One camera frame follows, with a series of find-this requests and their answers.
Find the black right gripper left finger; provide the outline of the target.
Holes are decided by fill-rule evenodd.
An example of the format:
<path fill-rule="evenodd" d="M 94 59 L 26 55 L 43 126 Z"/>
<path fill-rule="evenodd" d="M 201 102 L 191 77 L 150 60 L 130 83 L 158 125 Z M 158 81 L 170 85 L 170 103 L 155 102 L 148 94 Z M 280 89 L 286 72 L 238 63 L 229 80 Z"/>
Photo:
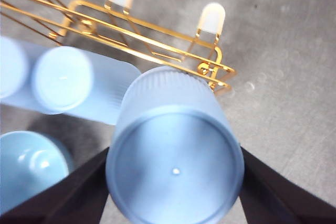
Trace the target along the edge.
<path fill-rule="evenodd" d="M 1 223 L 99 223 L 108 198 L 108 148 L 1 216 Z"/>

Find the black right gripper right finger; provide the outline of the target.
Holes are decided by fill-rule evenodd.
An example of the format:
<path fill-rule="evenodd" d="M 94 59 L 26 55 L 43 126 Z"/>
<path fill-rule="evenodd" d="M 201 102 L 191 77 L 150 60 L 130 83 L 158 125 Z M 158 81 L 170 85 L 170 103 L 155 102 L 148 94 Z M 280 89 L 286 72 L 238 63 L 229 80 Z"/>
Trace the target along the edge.
<path fill-rule="evenodd" d="M 248 223 L 335 223 L 335 207 L 241 149 L 245 174 L 239 197 Z"/>

